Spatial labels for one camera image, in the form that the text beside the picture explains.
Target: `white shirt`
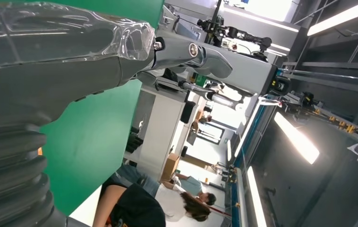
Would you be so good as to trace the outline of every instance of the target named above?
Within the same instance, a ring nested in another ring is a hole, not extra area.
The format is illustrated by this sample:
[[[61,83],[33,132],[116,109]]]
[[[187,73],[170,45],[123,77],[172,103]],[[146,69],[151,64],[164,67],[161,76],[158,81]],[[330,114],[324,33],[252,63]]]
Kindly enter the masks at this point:
[[[160,184],[155,200],[161,205],[165,213],[165,220],[175,222],[186,215],[185,202],[180,195],[182,192],[185,190],[177,185],[171,190]]]

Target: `jeans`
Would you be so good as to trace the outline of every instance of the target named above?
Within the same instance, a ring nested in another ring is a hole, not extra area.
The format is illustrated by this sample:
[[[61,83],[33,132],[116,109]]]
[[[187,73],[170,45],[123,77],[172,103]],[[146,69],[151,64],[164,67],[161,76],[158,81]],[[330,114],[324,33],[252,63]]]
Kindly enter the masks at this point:
[[[153,197],[160,187],[159,182],[151,179],[147,174],[139,172],[136,167],[129,165],[122,165],[110,178],[126,187],[136,183]]]

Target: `woman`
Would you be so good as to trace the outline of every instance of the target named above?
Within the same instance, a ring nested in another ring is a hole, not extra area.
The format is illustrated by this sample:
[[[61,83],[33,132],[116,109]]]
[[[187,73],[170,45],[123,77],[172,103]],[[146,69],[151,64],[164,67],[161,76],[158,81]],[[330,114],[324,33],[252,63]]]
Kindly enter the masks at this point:
[[[93,227],[165,227],[158,202],[140,186],[107,181],[102,186]]]
[[[156,182],[149,176],[139,173],[133,166],[122,165],[111,179],[126,186],[142,186],[158,201],[167,221],[176,222],[188,216],[201,222],[207,220],[211,213],[208,206],[182,188],[168,182]]]

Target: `window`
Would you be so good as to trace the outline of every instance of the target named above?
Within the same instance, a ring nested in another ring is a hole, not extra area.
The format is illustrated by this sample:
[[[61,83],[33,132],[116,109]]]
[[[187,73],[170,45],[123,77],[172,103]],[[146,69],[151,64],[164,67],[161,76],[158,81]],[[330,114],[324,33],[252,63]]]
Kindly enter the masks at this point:
[[[214,144],[219,144],[224,131],[224,129],[210,123],[200,123],[197,137]]]

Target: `ponytail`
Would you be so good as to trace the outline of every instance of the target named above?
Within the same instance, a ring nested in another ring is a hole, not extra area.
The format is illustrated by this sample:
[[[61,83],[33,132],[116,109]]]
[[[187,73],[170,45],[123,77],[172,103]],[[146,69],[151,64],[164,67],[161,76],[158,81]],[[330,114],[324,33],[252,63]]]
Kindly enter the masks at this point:
[[[208,206],[198,201],[188,192],[183,192],[180,195],[185,202],[185,210],[191,218],[200,222],[207,220],[208,215],[211,213]]]

